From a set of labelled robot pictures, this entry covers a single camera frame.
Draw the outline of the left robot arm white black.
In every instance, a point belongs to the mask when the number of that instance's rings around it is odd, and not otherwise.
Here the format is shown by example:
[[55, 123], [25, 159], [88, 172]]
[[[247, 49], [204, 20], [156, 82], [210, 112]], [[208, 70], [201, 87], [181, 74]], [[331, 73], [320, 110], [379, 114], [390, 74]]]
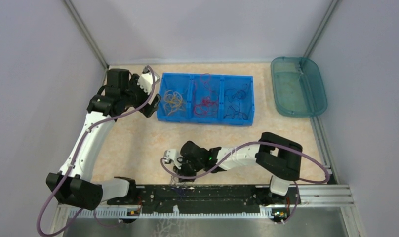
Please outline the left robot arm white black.
[[102, 202], [120, 198], [137, 201], [135, 181], [114, 177], [93, 183], [92, 174], [100, 150], [117, 120], [134, 112], [149, 118], [157, 111], [161, 96], [154, 90], [160, 76], [150, 66], [141, 74], [121, 68], [108, 69], [105, 84], [90, 99], [83, 128], [69, 157], [58, 172], [49, 173], [46, 184], [60, 204], [95, 210]]

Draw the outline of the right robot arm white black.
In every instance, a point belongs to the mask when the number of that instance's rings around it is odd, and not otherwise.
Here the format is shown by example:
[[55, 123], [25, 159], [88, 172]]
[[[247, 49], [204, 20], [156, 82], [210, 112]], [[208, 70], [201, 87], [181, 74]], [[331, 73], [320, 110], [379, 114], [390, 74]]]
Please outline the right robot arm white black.
[[274, 133], [263, 132], [258, 142], [243, 147], [210, 149], [187, 141], [180, 150], [164, 152], [164, 163], [173, 163], [173, 172], [180, 181], [192, 182], [199, 171], [217, 173], [244, 166], [260, 166], [271, 173], [268, 197], [273, 203], [282, 203], [288, 187], [300, 178], [303, 147]]

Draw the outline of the aluminium frame post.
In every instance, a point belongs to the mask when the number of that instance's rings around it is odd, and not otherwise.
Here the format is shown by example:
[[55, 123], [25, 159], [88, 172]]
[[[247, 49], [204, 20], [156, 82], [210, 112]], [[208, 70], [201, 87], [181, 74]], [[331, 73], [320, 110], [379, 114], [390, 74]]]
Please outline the aluminium frame post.
[[313, 54], [318, 42], [320, 41], [328, 23], [330, 22], [332, 16], [334, 15], [335, 11], [337, 10], [338, 6], [340, 5], [342, 1], [341, 0], [331, 0], [329, 3], [329, 6], [322, 17], [321, 22], [319, 23], [315, 33], [313, 34], [313, 37], [307, 46], [305, 53], [303, 57], [305, 58], [310, 58], [311, 55]]
[[79, 14], [77, 8], [75, 7], [74, 3], [72, 0], [62, 0], [62, 3], [64, 4], [65, 8], [67, 11], [70, 13], [71, 18], [73, 19], [76, 27], [82, 34], [83, 38], [85, 39], [87, 45], [89, 46], [90, 50], [94, 54], [95, 58], [98, 60], [100, 65], [107, 70], [109, 68], [109, 64], [105, 60], [105, 57], [103, 53], [101, 52], [98, 44], [96, 43], [94, 37], [90, 33], [89, 28], [85, 24], [83, 18]]

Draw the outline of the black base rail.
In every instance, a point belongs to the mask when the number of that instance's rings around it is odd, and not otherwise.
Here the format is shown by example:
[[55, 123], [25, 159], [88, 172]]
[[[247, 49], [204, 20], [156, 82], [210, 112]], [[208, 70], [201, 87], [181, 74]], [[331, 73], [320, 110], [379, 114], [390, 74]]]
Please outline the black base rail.
[[296, 187], [285, 196], [270, 193], [267, 185], [136, 185], [108, 205], [136, 205], [141, 212], [169, 213], [177, 206], [184, 214], [257, 213], [260, 207], [300, 203]]

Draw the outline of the blue three-compartment plastic bin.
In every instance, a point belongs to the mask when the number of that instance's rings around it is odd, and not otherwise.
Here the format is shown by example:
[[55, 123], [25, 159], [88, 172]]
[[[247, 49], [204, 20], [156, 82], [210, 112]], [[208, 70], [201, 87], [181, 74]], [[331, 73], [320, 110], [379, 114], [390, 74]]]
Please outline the blue three-compartment plastic bin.
[[253, 77], [163, 73], [157, 119], [163, 122], [251, 126]]

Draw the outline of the teal translucent plastic tray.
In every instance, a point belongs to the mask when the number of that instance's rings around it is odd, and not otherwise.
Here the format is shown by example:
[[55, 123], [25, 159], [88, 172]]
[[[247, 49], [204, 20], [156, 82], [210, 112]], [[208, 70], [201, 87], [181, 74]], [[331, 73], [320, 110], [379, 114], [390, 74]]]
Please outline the teal translucent plastic tray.
[[271, 62], [276, 110], [283, 116], [310, 118], [328, 106], [318, 65], [306, 57], [277, 57]]

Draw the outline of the aluminium frame post right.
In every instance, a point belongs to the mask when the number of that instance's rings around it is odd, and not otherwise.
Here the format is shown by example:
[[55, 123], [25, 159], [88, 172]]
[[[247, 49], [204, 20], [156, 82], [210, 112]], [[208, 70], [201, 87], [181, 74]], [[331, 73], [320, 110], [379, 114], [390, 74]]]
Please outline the aluminium frame post right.
[[305, 53], [303, 57], [305, 58], [310, 58], [311, 55], [313, 54], [318, 42], [320, 41], [328, 23], [330, 22], [332, 16], [334, 15], [335, 11], [337, 10], [338, 6], [340, 5], [342, 1], [341, 0], [331, 0], [329, 3], [329, 6], [322, 17], [321, 22], [319, 23], [315, 33], [313, 34], [313, 37], [307, 46]]

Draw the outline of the aluminium rail right side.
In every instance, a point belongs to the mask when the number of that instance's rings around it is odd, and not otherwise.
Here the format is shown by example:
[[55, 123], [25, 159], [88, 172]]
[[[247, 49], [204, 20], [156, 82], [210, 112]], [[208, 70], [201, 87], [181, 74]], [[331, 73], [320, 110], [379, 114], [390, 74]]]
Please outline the aluminium rail right side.
[[321, 162], [329, 173], [329, 181], [317, 188], [312, 198], [316, 207], [352, 207], [354, 199], [348, 185], [342, 184], [320, 117], [310, 118]]

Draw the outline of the aluminium frame post left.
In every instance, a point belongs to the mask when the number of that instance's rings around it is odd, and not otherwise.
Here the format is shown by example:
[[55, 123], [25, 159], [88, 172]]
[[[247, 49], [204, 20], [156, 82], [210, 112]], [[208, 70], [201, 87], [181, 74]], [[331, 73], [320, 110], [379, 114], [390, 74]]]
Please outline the aluminium frame post left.
[[82, 34], [83, 38], [85, 39], [87, 45], [89, 46], [90, 50], [94, 54], [95, 58], [98, 60], [100, 65], [107, 70], [109, 68], [109, 64], [105, 60], [105, 57], [103, 53], [101, 52], [98, 44], [96, 43], [94, 37], [90, 33], [89, 28], [85, 24], [83, 18], [79, 14], [77, 8], [75, 7], [74, 3], [72, 0], [62, 0], [62, 3], [64, 4], [65, 8], [67, 11], [70, 13], [71, 18], [73, 19], [76, 27]]

